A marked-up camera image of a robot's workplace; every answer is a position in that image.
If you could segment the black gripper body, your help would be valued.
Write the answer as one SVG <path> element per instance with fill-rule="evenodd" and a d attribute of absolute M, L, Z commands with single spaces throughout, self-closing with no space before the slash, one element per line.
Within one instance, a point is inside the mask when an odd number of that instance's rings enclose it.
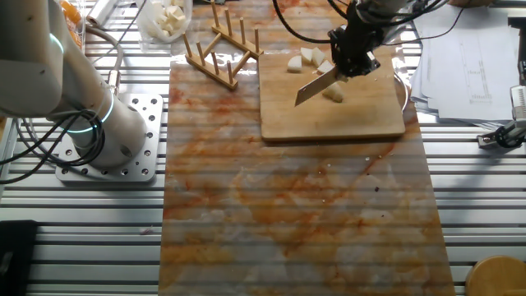
<path fill-rule="evenodd" d="M 377 48 L 385 37 L 383 29 L 366 23 L 352 2 L 345 12 L 347 25 L 330 30 L 331 55 L 334 62 L 354 61 Z"/>

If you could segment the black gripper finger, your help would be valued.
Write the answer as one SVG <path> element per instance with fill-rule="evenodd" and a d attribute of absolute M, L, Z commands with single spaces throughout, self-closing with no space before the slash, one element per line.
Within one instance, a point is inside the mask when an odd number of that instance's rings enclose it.
<path fill-rule="evenodd" d="M 336 74 L 338 78 L 353 78 L 358 75 L 357 65 L 350 58 L 336 58 L 335 66 L 338 70 Z"/>
<path fill-rule="evenodd" d="M 372 51 L 367 51 L 358 59 L 358 73 L 361 76 L 366 76 L 369 73 L 374 72 L 380 66 L 380 62 L 376 59 L 376 56 Z"/>

